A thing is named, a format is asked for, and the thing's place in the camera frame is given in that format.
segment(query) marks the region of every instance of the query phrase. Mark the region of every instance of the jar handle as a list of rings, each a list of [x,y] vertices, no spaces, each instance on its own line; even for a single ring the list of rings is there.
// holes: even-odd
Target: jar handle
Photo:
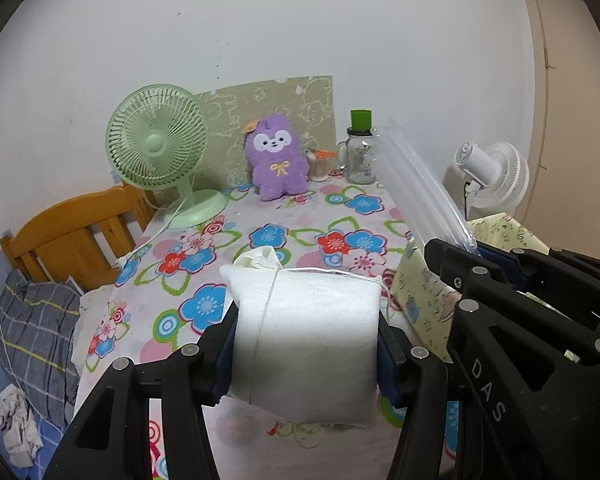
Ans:
[[[343,140],[342,142],[338,143],[337,149],[336,149],[336,153],[337,153],[337,161],[338,161],[338,167],[341,170],[346,170],[347,169],[347,145],[349,144],[349,140]]]

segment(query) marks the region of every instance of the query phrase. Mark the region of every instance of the fan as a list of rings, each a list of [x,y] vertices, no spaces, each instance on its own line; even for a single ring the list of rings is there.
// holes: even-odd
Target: fan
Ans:
[[[466,142],[456,152],[456,166],[471,179],[467,203],[479,216],[512,212],[526,193],[529,166],[508,142],[486,150]]]
[[[193,227],[221,212],[227,197],[193,192],[189,177],[205,153],[206,119],[190,92],[177,86],[145,86],[126,97],[107,126],[107,156],[122,180],[145,190],[176,186],[180,206],[166,225]]]

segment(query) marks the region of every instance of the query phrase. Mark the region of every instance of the green fan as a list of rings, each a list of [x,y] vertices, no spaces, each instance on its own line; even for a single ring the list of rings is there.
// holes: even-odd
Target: green fan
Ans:
[[[170,227],[202,224],[221,212],[225,195],[194,192],[189,177],[205,153],[208,128],[196,98],[183,88],[145,86],[125,98],[107,127],[107,156],[120,177],[145,190],[176,186],[182,202]]]

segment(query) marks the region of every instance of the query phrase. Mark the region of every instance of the fan stand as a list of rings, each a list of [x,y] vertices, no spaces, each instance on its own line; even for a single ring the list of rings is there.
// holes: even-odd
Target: fan stand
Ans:
[[[173,216],[175,211],[167,212],[167,221],[171,219],[170,228],[173,229],[203,224],[222,212],[229,202],[225,195],[215,189],[193,191],[188,177],[181,179],[177,187],[180,199],[185,203],[176,216]]]

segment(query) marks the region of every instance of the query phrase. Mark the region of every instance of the plush toy eye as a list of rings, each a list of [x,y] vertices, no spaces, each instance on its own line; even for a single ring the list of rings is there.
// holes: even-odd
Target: plush toy eye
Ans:
[[[276,137],[276,140],[281,142],[284,146],[288,146],[291,144],[291,134],[286,130],[276,131]]]
[[[257,134],[253,138],[253,147],[259,152],[264,152],[270,140],[267,134]]]

